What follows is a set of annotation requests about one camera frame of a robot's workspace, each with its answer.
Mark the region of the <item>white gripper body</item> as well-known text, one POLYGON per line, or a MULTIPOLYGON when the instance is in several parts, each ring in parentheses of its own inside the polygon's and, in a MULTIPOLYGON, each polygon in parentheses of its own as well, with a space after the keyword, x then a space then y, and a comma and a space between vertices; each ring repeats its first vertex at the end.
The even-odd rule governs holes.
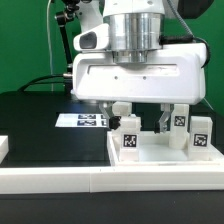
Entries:
POLYGON ((78 36, 73 45, 73 91, 80 100, 196 104, 205 96, 204 43, 129 47, 139 34, 103 23, 78 36))

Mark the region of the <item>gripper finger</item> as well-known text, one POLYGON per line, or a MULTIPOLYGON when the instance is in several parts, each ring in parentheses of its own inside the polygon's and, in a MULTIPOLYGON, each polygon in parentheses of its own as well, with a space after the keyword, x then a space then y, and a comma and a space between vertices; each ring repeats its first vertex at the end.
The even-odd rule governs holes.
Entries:
POLYGON ((116 130, 120 126, 120 116, 112 112, 112 102, 100 102, 99 109, 107 120, 107 127, 111 130, 116 130))
POLYGON ((158 121, 155 122, 154 133, 165 133, 167 131, 167 122, 174 110, 173 104, 161 104, 160 110, 162 115, 158 121))

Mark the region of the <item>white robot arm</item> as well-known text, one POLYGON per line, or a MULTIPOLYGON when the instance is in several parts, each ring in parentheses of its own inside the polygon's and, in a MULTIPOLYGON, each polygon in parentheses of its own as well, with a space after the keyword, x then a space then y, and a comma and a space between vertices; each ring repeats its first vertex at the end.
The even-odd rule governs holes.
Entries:
POLYGON ((73 91, 80 100, 158 103, 164 132, 174 104, 194 105, 205 97, 208 44, 188 34, 165 36, 163 20, 172 0, 105 0, 92 8, 74 38, 73 91))

